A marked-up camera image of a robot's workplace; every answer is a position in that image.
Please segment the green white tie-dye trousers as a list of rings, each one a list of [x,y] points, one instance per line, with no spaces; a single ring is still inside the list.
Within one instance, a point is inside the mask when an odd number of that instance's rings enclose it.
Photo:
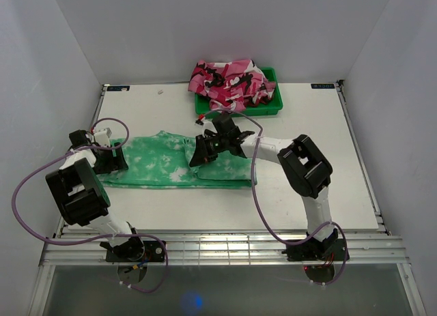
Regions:
[[[161,131],[151,137],[134,137],[122,147],[126,171],[101,174],[105,186],[116,188],[218,188],[251,187],[251,160],[223,152],[208,164],[190,167],[195,139]]]

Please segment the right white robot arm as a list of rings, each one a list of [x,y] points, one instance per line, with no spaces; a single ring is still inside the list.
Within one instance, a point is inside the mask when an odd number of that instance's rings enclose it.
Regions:
[[[274,139],[250,130],[242,131],[226,112],[212,121],[200,116],[196,122],[202,133],[195,138],[190,167],[213,162],[223,152],[251,162],[267,160],[281,165],[291,188],[301,196],[307,217],[306,238],[286,241],[284,253],[290,261],[329,257],[338,238],[328,202],[333,168],[311,138],[302,134],[295,139]]]

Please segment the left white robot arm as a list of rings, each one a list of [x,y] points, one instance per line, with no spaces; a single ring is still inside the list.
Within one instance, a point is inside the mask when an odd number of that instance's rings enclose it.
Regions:
[[[101,246],[116,257],[138,261],[145,245],[129,222],[121,221],[111,206],[98,176],[127,171],[121,143],[111,143],[111,130],[77,130],[69,134],[71,156],[60,168],[46,175],[46,183],[59,212],[68,225],[80,225],[106,235]]]

